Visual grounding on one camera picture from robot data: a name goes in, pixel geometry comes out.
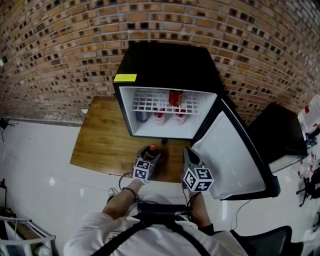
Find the black harness strap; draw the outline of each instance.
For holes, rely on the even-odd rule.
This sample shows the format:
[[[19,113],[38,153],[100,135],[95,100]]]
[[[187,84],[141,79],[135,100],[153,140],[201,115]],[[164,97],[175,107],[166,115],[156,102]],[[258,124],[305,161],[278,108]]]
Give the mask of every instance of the black harness strap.
[[[117,235],[115,238],[107,242],[104,246],[102,246],[99,250],[97,250],[92,256],[109,256],[112,254],[124,241],[129,239],[132,235],[140,230],[144,230],[150,227],[153,223],[148,221],[141,220],[139,223],[134,224],[129,229]],[[201,256],[210,256],[207,250],[203,247],[203,245],[195,239],[192,235],[186,232],[183,227],[174,221],[170,221],[168,223],[164,223],[164,225],[171,229],[173,232],[178,233],[187,239],[200,253]]]

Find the mini fridge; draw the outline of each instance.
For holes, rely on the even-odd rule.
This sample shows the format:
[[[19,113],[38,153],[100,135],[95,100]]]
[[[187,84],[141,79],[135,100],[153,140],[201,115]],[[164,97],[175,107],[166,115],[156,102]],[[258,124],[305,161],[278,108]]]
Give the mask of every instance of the mini fridge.
[[[191,141],[192,149],[202,155],[212,172],[213,198],[245,200],[279,195],[278,179],[224,94],[206,48],[133,42],[113,85],[131,136]],[[171,90],[183,92],[178,106],[169,104]],[[157,125],[153,118],[160,112],[164,114],[163,125]],[[185,114],[182,125],[175,123],[176,113]]]

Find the fridge door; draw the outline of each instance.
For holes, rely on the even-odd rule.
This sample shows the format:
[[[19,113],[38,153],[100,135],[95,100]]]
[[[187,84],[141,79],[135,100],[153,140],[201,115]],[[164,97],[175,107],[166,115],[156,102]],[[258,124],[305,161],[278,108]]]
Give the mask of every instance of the fridge door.
[[[210,168],[213,198],[246,200],[277,197],[280,186],[245,130],[228,97],[223,96],[212,113],[212,123],[192,149]]]

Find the white wire shelf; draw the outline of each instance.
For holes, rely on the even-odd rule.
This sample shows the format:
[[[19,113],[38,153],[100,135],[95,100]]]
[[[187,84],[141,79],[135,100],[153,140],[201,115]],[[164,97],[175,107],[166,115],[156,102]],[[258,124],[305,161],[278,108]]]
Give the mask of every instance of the white wire shelf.
[[[169,104],[169,91],[168,89],[136,89],[132,110],[169,114],[182,112],[185,115],[200,115],[199,97],[196,92],[184,91],[181,104],[179,106],[171,106]]]

